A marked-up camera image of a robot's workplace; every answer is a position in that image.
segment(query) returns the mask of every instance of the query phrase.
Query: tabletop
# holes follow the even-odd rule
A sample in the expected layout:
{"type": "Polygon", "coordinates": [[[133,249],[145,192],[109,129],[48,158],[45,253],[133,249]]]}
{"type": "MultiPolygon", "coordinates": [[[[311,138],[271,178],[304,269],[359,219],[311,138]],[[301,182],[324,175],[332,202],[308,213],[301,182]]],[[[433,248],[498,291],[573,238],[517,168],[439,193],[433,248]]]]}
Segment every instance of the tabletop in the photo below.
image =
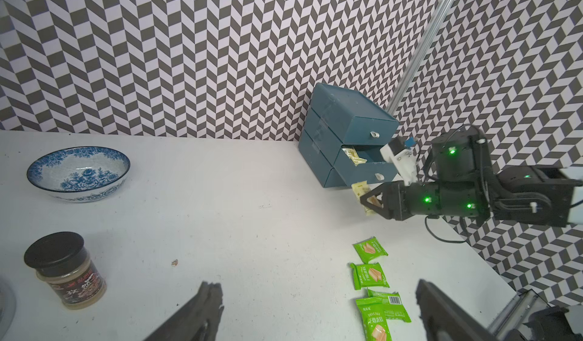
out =
{"type": "MultiPolygon", "coordinates": [[[[487,326],[514,295],[468,244],[441,243],[423,217],[366,216],[350,189],[324,189],[296,142],[0,131],[0,277],[16,295],[5,340],[142,340],[197,292],[220,283],[217,340],[364,340],[348,263],[376,236],[390,288],[412,323],[389,321],[393,340],[424,340],[414,291],[432,281],[487,326]],[[132,167],[114,195],[54,199],[26,180],[60,148],[106,146],[132,167]],[[92,306],[70,311],[23,262],[58,231],[81,234],[107,281],[92,306]],[[178,265],[172,266],[177,259],[178,265]]],[[[436,235],[459,236],[431,220],[436,235]]]]}

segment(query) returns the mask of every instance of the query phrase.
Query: drawer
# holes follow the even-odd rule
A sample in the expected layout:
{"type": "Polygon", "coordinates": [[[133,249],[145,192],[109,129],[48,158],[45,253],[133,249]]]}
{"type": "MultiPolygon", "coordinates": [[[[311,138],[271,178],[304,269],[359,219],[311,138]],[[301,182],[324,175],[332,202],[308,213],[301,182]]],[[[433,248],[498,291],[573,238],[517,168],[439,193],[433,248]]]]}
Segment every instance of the drawer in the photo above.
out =
{"type": "Polygon", "coordinates": [[[346,186],[338,172],[326,160],[326,157],[322,154],[305,130],[300,136],[298,148],[323,187],[330,188],[333,186],[346,186]]]}
{"type": "Polygon", "coordinates": [[[310,106],[346,145],[382,146],[399,127],[393,116],[356,90],[318,83],[310,106]]]}
{"type": "Polygon", "coordinates": [[[381,155],[382,146],[353,146],[358,155],[368,160],[364,164],[354,165],[344,151],[339,151],[334,162],[334,169],[347,185],[361,181],[371,183],[390,182],[397,175],[397,168],[391,162],[385,162],[381,155]]]}
{"type": "Polygon", "coordinates": [[[316,146],[322,151],[326,160],[334,165],[336,156],[342,148],[342,141],[330,128],[320,119],[320,116],[312,109],[308,109],[305,117],[304,131],[310,135],[310,138],[316,143],[316,146]]]}

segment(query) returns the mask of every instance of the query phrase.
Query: snack in drawer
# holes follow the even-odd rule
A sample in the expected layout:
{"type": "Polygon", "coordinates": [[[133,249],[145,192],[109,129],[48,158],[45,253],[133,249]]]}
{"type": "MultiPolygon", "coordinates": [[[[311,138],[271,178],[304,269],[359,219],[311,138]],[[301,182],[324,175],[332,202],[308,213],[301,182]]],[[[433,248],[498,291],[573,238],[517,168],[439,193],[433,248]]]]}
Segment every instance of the snack in drawer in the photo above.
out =
{"type": "Polygon", "coordinates": [[[342,148],[342,151],[344,151],[346,156],[348,156],[352,160],[354,166],[358,164],[364,164],[365,162],[367,162],[366,159],[359,157],[359,154],[356,152],[356,149],[354,148],[342,148]]]}

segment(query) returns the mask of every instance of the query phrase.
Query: jar label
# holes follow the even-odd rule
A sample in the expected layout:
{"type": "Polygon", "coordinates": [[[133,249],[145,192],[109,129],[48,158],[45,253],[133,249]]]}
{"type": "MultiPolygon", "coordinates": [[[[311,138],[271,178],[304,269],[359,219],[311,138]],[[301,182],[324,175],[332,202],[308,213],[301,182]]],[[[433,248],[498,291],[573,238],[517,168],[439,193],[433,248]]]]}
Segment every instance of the jar label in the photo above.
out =
{"type": "Polygon", "coordinates": [[[75,279],[61,284],[49,284],[67,304],[89,300],[103,287],[104,280],[91,261],[87,270],[75,279]]]}

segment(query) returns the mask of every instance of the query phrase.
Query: snack packet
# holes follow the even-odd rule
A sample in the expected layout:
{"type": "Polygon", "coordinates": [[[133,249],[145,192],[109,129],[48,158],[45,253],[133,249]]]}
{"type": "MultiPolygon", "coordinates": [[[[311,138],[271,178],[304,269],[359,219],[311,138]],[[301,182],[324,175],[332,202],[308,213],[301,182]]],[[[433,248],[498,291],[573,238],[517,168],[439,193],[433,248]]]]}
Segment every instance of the snack packet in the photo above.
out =
{"type": "Polygon", "coordinates": [[[362,287],[389,287],[383,269],[379,263],[355,265],[350,263],[352,277],[354,278],[354,289],[360,290],[362,287]]]}
{"type": "Polygon", "coordinates": [[[342,148],[342,151],[344,151],[346,156],[348,156],[352,160],[354,166],[358,164],[364,164],[365,162],[367,162],[366,159],[363,159],[358,155],[354,148],[342,148]]]}
{"type": "MultiPolygon", "coordinates": [[[[366,193],[370,192],[370,187],[368,186],[366,181],[358,182],[358,183],[354,183],[352,185],[352,191],[354,192],[356,199],[360,203],[360,197],[362,197],[366,193]]],[[[382,207],[381,202],[379,202],[375,196],[368,198],[367,201],[368,201],[368,203],[373,204],[377,207],[382,207]]],[[[371,214],[376,214],[374,209],[370,209],[370,208],[365,207],[365,206],[363,206],[363,208],[364,208],[364,211],[365,211],[367,216],[370,216],[371,214]]]]}
{"type": "Polygon", "coordinates": [[[391,341],[387,320],[383,315],[383,303],[380,298],[356,300],[356,307],[363,317],[366,341],[391,341]]]}
{"type": "Polygon", "coordinates": [[[381,244],[379,244],[376,237],[371,237],[368,240],[364,240],[361,243],[354,244],[353,246],[365,264],[368,264],[370,260],[376,259],[377,257],[388,255],[381,244]]]}
{"type": "Polygon", "coordinates": [[[411,318],[404,308],[401,297],[398,293],[381,293],[367,289],[369,297],[383,299],[383,312],[386,319],[400,319],[404,322],[411,322],[411,318]]]}

